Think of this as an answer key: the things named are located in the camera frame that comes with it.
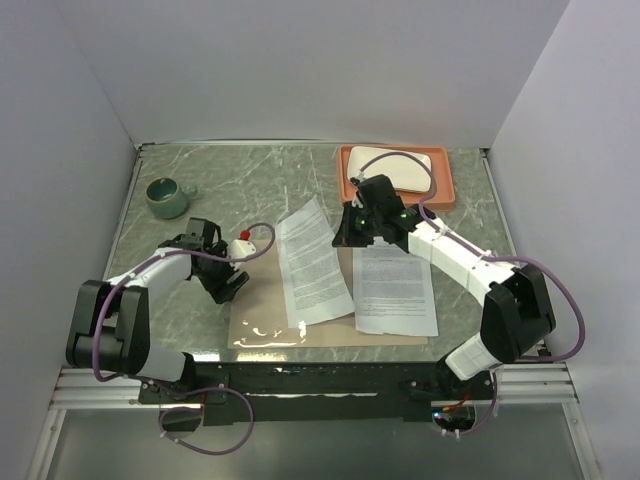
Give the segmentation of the brown paper folder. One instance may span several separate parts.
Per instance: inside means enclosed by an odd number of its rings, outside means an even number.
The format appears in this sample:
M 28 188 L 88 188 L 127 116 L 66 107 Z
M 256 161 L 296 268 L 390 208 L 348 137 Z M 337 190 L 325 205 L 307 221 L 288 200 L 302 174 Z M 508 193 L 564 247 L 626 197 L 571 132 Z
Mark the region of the brown paper folder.
M 241 269 L 250 276 L 231 302 L 227 346 L 231 349 L 418 346 L 424 336 L 368 334 L 356 330 L 352 314 L 311 325 L 303 330 L 288 325 L 284 287 L 273 247 Z

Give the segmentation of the printed paper sheet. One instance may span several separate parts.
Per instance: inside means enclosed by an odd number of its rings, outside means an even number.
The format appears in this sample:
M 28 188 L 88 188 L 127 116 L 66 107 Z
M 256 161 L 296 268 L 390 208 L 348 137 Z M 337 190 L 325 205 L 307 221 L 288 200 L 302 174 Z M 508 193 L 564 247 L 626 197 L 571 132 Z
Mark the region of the printed paper sheet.
M 353 250 L 356 329 L 365 334 L 439 335 L 431 265 L 384 242 Z
M 354 312 L 334 232 L 317 199 L 276 226 L 287 323 L 304 329 Z

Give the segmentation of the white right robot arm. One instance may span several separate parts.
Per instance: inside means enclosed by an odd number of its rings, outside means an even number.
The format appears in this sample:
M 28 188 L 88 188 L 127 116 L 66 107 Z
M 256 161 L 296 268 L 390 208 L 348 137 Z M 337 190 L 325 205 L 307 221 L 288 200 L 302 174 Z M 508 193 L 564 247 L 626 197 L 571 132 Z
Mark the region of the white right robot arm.
M 419 204 L 405 205 L 385 175 L 358 175 L 352 181 L 355 197 L 343 205 L 333 246 L 365 248 L 380 237 L 447 274 L 482 307 L 478 333 L 440 361 L 437 386 L 444 396 L 463 396 L 477 374 L 522 359 L 555 329 L 539 268 L 516 266 L 481 251 L 433 212 Z

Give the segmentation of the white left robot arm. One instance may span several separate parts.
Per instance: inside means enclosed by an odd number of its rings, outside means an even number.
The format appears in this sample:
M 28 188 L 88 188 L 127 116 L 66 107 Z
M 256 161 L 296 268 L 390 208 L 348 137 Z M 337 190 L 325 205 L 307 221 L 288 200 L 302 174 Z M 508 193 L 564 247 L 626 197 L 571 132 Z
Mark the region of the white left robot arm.
M 249 280 L 236 267 L 257 252 L 250 232 L 228 243 L 212 221 L 192 217 L 186 231 L 159 244 L 152 256 L 107 281 L 79 288 L 66 344 L 69 365 L 92 368 L 101 380 L 114 375 L 162 381 L 174 401 L 198 389 L 191 355 L 151 342 L 151 304 L 183 281 L 197 278 L 215 303 L 231 301 Z

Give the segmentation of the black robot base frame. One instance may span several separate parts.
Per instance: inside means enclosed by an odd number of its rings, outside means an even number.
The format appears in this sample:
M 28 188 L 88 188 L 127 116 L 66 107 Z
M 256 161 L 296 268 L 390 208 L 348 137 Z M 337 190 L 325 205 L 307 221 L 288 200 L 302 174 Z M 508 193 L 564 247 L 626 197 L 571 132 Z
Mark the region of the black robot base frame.
M 484 401 L 494 394 L 489 374 L 449 377 L 440 362 L 194 363 L 189 384 L 140 389 L 143 405 L 193 405 L 206 426 L 255 420 L 401 419 L 429 422 L 438 402 Z

